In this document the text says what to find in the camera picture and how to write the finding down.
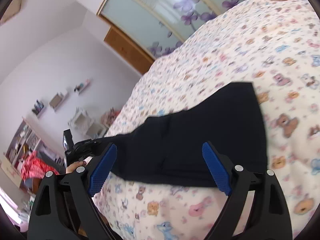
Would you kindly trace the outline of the person left hand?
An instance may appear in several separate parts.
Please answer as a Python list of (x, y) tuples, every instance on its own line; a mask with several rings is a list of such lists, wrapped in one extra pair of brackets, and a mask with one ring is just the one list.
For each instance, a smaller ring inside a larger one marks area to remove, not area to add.
[(66, 168), (66, 174), (68, 173), (72, 173), (74, 170), (76, 170), (78, 167), (80, 166), (83, 166), (85, 167), (86, 166), (86, 162), (83, 160), (83, 161), (76, 161), (74, 163), (72, 163), (71, 165), (69, 165), (67, 168)]

